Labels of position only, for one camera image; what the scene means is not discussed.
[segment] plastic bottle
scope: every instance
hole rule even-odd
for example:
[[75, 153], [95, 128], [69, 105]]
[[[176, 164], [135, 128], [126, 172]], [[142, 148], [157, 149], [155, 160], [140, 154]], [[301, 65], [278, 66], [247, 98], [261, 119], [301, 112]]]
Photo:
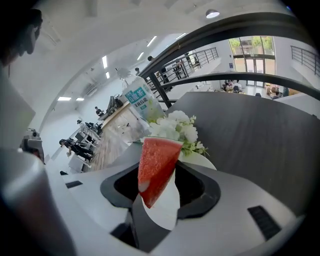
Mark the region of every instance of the plastic bottle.
[[122, 94], [144, 120], [155, 123], [158, 118], [165, 116], [157, 98], [142, 77], [131, 74], [125, 68], [117, 70], [117, 75], [122, 79]]

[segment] bouquet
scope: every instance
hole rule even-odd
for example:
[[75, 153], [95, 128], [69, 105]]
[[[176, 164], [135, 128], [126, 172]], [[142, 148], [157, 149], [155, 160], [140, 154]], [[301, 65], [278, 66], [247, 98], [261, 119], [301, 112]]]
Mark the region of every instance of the bouquet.
[[198, 140], [198, 132], [194, 127], [195, 116], [188, 117], [183, 111], [176, 110], [168, 115], [168, 117], [161, 117], [156, 122], [151, 122], [149, 125], [149, 136], [163, 137], [175, 141], [183, 142], [181, 151], [185, 156], [192, 152], [209, 155], [207, 147]]

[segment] white plate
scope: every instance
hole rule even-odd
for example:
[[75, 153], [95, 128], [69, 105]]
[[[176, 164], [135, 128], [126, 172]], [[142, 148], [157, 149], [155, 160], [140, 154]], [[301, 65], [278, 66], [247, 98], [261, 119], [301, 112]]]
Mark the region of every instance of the white plate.
[[[192, 152], [188, 156], [182, 153], [179, 156], [181, 162], [204, 166], [216, 170], [216, 167], [203, 155]], [[149, 209], [142, 199], [143, 207], [150, 217], [160, 227], [173, 230], [177, 222], [177, 211], [180, 208], [180, 195], [175, 184], [176, 170], [174, 170], [167, 186], [165, 187], [158, 200]]]

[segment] watermelon slice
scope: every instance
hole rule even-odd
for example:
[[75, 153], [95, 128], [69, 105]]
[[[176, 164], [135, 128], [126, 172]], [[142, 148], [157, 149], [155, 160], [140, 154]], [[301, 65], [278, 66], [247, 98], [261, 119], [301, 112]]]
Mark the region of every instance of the watermelon slice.
[[145, 205], [151, 208], [166, 188], [183, 142], [145, 137], [138, 170], [138, 189]]

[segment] glass door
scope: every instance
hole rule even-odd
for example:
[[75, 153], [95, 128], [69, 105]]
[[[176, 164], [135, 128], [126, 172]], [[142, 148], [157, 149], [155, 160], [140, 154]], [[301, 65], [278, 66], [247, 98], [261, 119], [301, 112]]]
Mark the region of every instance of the glass door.
[[[246, 71], [247, 72], [252, 72], [254, 73], [255, 72], [255, 62], [254, 62], [254, 59], [253, 58], [246, 58], [245, 59], [245, 62], [246, 62]], [[248, 86], [255, 86], [255, 81], [247, 81], [246, 84]]]
[[[252, 73], [265, 73], [265, 62], [262, 58], [246, 58], [246, 70], [247, 72]], [[259, 81], [247, 81], [248, 86], [255, 86], [255, 87], [264, 87], [264, 82]]]

